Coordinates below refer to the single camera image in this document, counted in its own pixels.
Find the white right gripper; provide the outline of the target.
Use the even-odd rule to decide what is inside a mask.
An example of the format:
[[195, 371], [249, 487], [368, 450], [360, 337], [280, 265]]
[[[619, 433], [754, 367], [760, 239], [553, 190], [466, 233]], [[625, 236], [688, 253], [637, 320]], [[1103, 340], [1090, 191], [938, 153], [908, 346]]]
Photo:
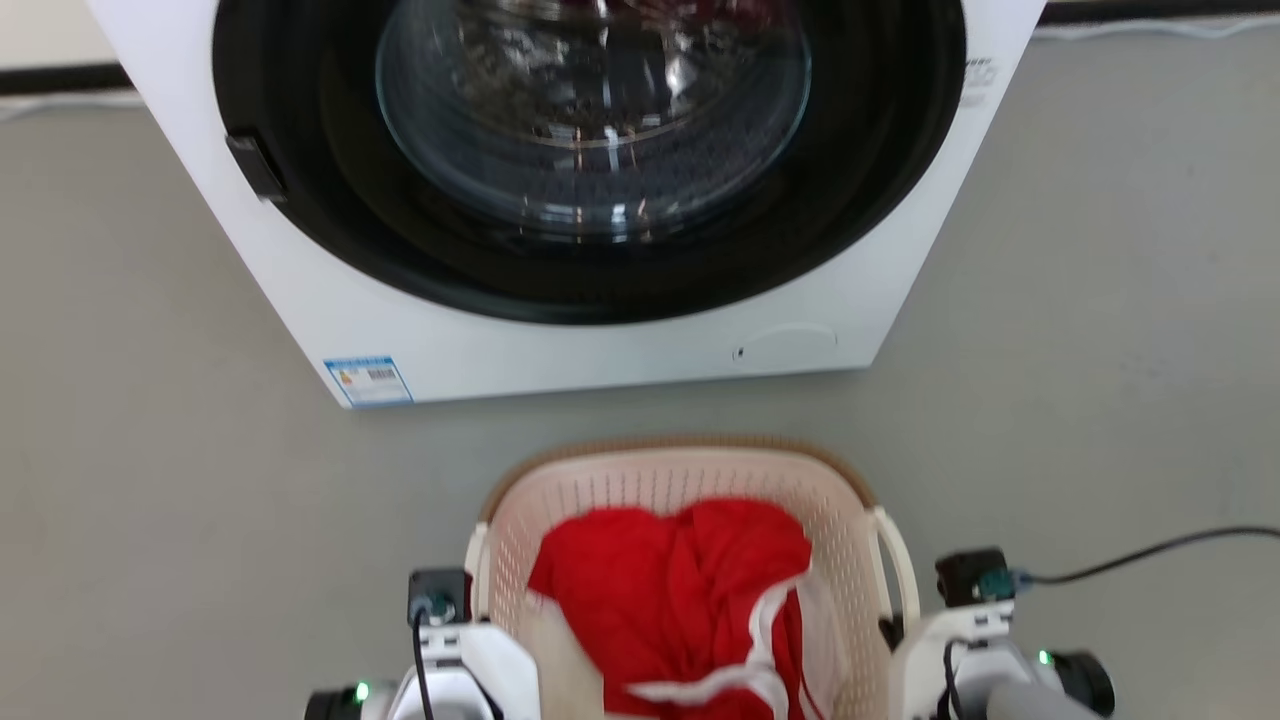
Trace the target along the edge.
[[881, 616], [879, 633], [892, 653], [888, 717], [982, 719], [991, 688], [1015, 678], [1014, 609], [947, 609], [908, 634], [904, 616]]

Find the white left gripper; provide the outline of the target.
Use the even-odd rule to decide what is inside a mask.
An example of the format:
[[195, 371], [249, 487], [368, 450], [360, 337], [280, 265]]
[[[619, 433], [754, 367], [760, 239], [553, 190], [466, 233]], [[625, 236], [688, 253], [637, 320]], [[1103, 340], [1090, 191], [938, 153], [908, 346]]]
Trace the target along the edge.
[[388, 705], [389, 719], [540, 719], [532, 656], [490, 623], [417, 623], [413, 667]]

